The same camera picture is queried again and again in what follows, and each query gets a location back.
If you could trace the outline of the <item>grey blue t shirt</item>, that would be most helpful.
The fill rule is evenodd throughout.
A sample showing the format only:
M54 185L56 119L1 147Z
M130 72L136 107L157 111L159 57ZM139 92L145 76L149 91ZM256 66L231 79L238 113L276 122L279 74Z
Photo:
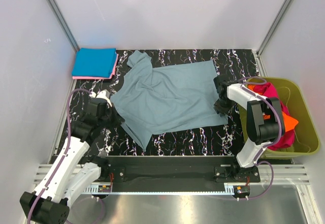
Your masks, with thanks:
M110 100L125 120L122 128L143 150L152 135L228 123L213 108L219 98L213 61L154 68L151 57L136 50L127 65L123 86Z

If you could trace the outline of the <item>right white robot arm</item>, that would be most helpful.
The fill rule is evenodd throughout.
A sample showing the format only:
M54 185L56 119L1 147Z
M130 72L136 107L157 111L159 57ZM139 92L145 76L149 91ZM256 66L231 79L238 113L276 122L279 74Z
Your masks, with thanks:
M263 152L285 133L280 100L260 95L238 80L226 81L218 76L213 82L219 96L214 103L217 114L227 115L234 104L246 110L248 138L229 170L229 175L240 182L253 173Z

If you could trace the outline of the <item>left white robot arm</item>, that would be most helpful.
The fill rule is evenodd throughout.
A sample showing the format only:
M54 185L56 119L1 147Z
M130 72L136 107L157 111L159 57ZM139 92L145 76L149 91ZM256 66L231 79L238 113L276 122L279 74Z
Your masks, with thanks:
M70 123L64 146L46 176L32 192L22 194L27 223L65 223L71 206L91 183L112 179L109 161L99 156L91 157L77 175L72 173L101 131L123 122L113 103L90 100L82 117Z

